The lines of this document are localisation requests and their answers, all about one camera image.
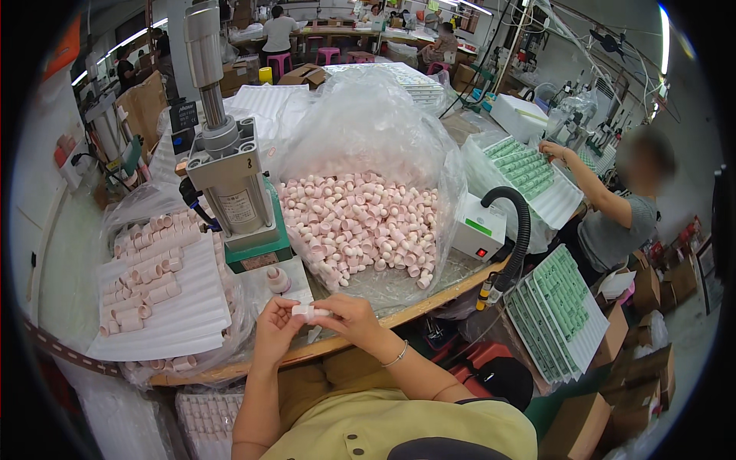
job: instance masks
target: woman's hand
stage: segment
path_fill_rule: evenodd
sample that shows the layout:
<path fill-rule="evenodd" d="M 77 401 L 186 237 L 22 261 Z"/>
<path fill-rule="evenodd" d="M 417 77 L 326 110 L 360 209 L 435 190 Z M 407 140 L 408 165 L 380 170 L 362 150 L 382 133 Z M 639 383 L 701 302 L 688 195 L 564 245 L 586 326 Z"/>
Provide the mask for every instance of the woman's hand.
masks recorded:
<path fill-rule="evenodd" d="M 278 367 L 291 340 L 304 324 L 301 315 L 291 316 L 291 307 L 297 300 L 272 297 L 256 319 L 253 366 Z"/>
<path fill-rule="evenodd" d="M 561 161 L 565 162 L 565 153 L 572 152 L 572 150 L 550 141 L 540 142 L 539 151 L 552 157 L 559 158 Z"/>
<path fill-rule="evenodd" d="M 372 352 L 375 352 L 376 345 L 381 343 L 381 337 L 386 332 L 391 332 L 378 324 L 370 302 L 365 299 L 333 294 L 327 299 L 315 300 L 312 305 L 315 308 L 330 310 L 335 316 L 332 318 L 317 316 L 309 322 L 310 325 L 334 330 L 342 338 L 371 355 L 374 354 Z"/>

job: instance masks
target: wooden table edge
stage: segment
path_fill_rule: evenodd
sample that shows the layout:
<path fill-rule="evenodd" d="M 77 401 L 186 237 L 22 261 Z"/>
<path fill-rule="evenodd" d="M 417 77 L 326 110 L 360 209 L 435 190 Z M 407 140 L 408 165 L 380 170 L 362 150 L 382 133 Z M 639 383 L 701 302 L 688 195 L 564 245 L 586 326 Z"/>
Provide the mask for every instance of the wooden table edge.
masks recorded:
<path fill-rule="evenodd" d="M 473 289 L 477 285 L 483 283 L 491 272 L 500 271 L 506 266 L 509 261 L 507 257 L 504 261 L 492 263 L 485 266 L 480 271 L 470 275 L 469 277 L 459 281 L 452 286 L 448 286 L 446 289 L 437 292 L 426 299 L 409 306 L 402 311 L 398 311 L 394 314 L 390 314 L 381 318 L 379 322 L 385 328 L 395 328 L 398 325 L 404 324 L 405 322 L 411 321 L 414 318 L 422 316 L 428 311 L 444 305 L 452 299 L 464 294 L 465 292 Z M 333 351 L 340 350 L 350 346 L 350 343 L 342 337 L 334 336 L 329 339 L 320 340 L 313 344 L 306 345 L 294 350 L 289 350 L 284 356 L 281 367 L 290 366 L 292 364 L 298 364 L 307 361 L 317 356 L 326 355 Z M 204 371 L 194 377 L 190 378 L 178 378 L 170 375 L 158 374 L 151 377 L 151 384 L 153 386 L 177 386 L 177 385 L 189 385 L 193 383 L 210 383 L 214 381 L 220 381 L 224 379 L 243 377 L 248 373 L 250 368 L 250 361 L 243 361 L 241 363 L 230 364 L 224 367 L 217 367 Z"/>

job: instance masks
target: green machine base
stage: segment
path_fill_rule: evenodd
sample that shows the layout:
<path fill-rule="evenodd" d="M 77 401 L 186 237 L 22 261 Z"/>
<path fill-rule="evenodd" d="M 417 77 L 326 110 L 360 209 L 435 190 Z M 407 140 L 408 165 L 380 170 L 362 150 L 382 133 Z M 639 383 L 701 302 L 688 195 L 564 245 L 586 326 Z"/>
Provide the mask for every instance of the green machine base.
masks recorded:
<path fill-rule="evenodd" d="M 287 261 L 294 257 L 291 253 L 289 237 L 286 235 L 286 226 L 283 223 L 281 204 L 279 203 L 276 189 L 268 180 L 264 180 L 263 182 L 266 185 L 266 190 L 271 194 L 271 201 L 274 206 L 274 220 L 276 221 L 279 239 L 272 243 L 251 247 L 247 250 L 238 252 L 230 251 L 226 245 L 225 263 L 235 273 L 259 269 L 262 266 Z"/>

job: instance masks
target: metal pipe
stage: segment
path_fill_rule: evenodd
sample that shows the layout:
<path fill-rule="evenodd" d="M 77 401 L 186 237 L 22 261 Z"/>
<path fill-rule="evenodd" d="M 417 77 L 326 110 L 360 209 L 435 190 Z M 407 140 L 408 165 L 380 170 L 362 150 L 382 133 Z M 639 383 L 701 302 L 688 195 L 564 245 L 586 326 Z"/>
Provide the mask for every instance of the metal pipe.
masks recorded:
<path fill-rule="evenodd" d="M 210 130 L 215 130 L 225 124 L 225 107 L 222 104 L 220 84 L 203 86 L 199 89 L 202 98 L 202 107 L 205 109 L 205 118 Z"/>

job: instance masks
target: black hair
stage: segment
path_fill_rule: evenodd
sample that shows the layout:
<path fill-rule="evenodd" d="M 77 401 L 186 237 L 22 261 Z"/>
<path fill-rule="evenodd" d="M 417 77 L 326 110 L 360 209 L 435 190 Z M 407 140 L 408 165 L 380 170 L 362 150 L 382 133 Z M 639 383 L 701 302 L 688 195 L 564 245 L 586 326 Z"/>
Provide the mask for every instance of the black hair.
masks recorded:
<path fill-rule="evenodd" d="M 639 152 L 644 151 L 651 155 L 663 177 L 669 178 L 677 173 L 677 159 L 675 150 L 668 137 L 660 130 L 649 124 L 642 124 L 635 128 L 632 146 Z"/>
<path fill-rule="evenodd" d="M 121 60 L 123 57 L 125 57 L 125 53 L 128 51 L 128 45 L 123 45 L 120 48 L 118 48 L 118 51 L 116 52 L 115 56 L 117 56 L 118 60 Z"/>
<path fill-rule="evenodd" d="M 453 25 L 449 22 L 443 22 L 442 24 L 440 24 L 439 29 L 448 34 L 453 33 Z"/>

